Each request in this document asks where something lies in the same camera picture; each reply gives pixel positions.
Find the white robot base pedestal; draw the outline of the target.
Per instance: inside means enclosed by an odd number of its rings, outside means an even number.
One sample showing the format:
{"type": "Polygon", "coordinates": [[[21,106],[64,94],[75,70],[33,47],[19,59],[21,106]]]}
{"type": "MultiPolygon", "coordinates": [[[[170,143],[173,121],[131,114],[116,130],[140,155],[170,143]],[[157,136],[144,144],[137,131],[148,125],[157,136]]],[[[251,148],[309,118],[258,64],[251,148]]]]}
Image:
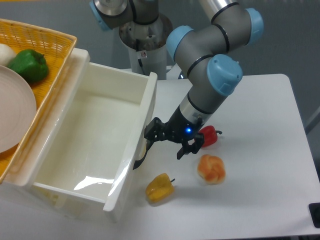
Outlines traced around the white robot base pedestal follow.
{"type": "Polygon", "coordinates": [[[133,21],[119,27],[119,38],[128,50],[131,70],[148,76],[156,73],[159,80],[167,78],[167,38],[173,31],[168,17],[159,14],[151,24],[133,21]]]}

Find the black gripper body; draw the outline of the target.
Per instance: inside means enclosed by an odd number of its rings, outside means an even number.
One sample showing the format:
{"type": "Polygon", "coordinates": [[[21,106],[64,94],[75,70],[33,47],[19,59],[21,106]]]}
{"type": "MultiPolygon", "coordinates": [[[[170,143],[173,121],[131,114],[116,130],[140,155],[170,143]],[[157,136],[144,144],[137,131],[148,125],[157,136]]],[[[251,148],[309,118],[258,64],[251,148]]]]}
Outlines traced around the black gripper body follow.
{"type": "Polygon", "coordinates": [[[188,120],[178,107],[168,122],[165,123],[165,139],[174,143],[185,143],[199,137],[199,130],[203,126],[203,118],[197,114],[193,120],[188,120]]]}

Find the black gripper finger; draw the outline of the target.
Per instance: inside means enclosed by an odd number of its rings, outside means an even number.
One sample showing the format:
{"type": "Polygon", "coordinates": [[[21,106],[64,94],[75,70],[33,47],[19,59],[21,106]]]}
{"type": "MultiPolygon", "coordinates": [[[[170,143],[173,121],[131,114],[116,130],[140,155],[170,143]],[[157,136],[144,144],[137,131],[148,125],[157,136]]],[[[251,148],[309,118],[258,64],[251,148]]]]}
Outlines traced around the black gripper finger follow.
{"type": "Polygon", "coordinates": [[[167,139],[165,131],[167,125],[162,122],[158,117],[152,121],[144,129],[144,138],[149,141],[164,141],[167,139]]]}
{"type": "Polygon", "coordinates": [[[204,143],[205,143],[204,134],[197,133],[194,137],[194,142],[191,145],[187,140],[182,142],[182,147],[177,152],[176,158],[180,160],[184,155],[188,155],[189,153],[197,154],[204,143]]]}

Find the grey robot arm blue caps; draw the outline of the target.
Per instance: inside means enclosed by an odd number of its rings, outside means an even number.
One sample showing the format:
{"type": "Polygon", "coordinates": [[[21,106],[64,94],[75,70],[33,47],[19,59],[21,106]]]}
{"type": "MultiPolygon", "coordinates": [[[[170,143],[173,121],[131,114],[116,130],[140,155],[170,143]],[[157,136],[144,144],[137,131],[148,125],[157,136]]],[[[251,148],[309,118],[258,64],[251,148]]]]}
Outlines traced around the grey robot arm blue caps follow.
{"type": "Polygon", "coordinates": [[[134,73],[165,79],[170,56],[192,84],[167,122],[154,118],[145,127],[146,148],[167,140],[182,145],[178,158],[197,153],[205,142],[201,127],[243,77],[228,53],[261,38],[261,14],[236,0],[202,0],[210,25],[195,31],[187,25],[173,28],[156,0],[92,0],[89,5],[103,30],[118,29],[134,73]]]}

